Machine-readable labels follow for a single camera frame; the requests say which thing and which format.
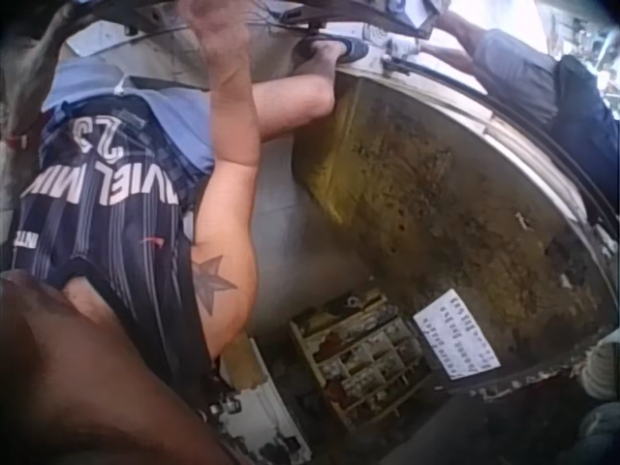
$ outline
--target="man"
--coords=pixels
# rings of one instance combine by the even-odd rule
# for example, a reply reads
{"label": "man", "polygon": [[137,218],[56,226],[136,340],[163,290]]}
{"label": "man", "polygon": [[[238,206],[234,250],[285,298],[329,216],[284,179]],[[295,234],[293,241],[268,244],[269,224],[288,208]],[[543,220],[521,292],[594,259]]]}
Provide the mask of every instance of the man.
{"label": "man", "polygon": [[[92,20],[92,5],[66,5],[39,42],[3,57],[7,142],[15,155],[41,141],[41,173],[15,213],[13,268],[62,290],[101,330],[128,336],[192,406],[254,303],[260,142],[331,112],[336,63],[367,52],[354,39],[308,38],[295,76],[251,87],[244,3],[179,2],[201,44],[207,97],[139,90],[92,60],[62,65],[51,85],[50,63],[75,24]],[[42,106],[50,119],[39,137]],[[192,244],[182,220],[205,178]]]}
{"label": "man", "polygon": [[[557,62],[503,31],[481,29],[453,12],[440,16],[436,26],[454,36],[464,51],[427,43],[419,51],[474,76],[489,96],[547,130],[617,213],[620,124],[601,98],[595,77],[571,56]],[[587,200],[586,206],[596,220]]]}
{"label": "man", "polygon": [[233,465],[124,331],[24,272],[0,278],[0,462]]}

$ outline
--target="star tattoo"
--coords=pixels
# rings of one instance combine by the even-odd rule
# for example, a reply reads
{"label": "star tattoo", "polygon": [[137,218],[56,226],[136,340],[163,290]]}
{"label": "star tattoo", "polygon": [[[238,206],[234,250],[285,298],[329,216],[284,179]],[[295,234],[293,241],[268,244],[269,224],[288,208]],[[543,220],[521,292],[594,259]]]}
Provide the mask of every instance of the star tattoo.
{"label": "star tattoo", "polygon": [[194,271],[194,288],[198,300],[209,316],[213,316],[215,293],[237,289],[237,286],[218,274],[223,255],[203,263],[192,263]]}

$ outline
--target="rusty metal panel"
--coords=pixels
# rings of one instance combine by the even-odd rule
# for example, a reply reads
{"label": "rusty metal panel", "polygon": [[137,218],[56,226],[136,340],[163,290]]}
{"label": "rusty metal panel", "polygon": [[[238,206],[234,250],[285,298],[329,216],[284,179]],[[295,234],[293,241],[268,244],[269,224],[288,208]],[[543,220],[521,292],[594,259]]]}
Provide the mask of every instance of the rusty metal panel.
{"label": "rusty metal panel", "polygon": [[294,174],[411,315],[449,289],[502,366],[453,390],[541,376],[610,333],[616,302],[561,211],[512,161],[435,108],[339,76],[334,114],[295,134]]}

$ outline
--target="dark skin arm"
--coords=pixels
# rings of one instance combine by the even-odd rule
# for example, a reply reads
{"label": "dark skin arm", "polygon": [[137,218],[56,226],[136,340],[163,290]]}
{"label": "dark skin arm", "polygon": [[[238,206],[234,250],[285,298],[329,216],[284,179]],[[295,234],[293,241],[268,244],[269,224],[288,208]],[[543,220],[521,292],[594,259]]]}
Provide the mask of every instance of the dark skin arm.
{"label": "dark skin arm", "polygon": [[3,144],[2,195],[4,206],[15,206],[21,191],[37,173],[41,137],[41,108],[53,83],[60,48],[77,31],[95,20],[99,9],[109,0],[88,5],[67,3],[53,16],[39,41],[19,37],[8,31],[0,47],[2,95],[6,120],[2,139],[27,135],[29,145],[14,149]]}
{"label": "dark skin arm", "polygon": [[26,445],[14,450],[23,463],[35,453],[43,463],[81,455],[102,463],[230,463],[124,334],[106,332],[21,272],[0,279],[0,375],[0,431]]}

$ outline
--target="paper note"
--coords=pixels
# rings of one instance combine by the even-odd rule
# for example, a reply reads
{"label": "paper note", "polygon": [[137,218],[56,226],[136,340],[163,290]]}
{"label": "paper note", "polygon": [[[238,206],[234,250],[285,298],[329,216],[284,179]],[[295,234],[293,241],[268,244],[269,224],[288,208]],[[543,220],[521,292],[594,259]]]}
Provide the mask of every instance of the paper note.
{"label": "paper note", "polygon": [[414,316],[451,380],[501,366],[476,320],[454,289]]}
{"label": "paper note", "polygon": [[405,14],[414,24],[414,27],[420,28],[430,18],[431,12],[426,7],[424,0],[408,0],[405,4]]}

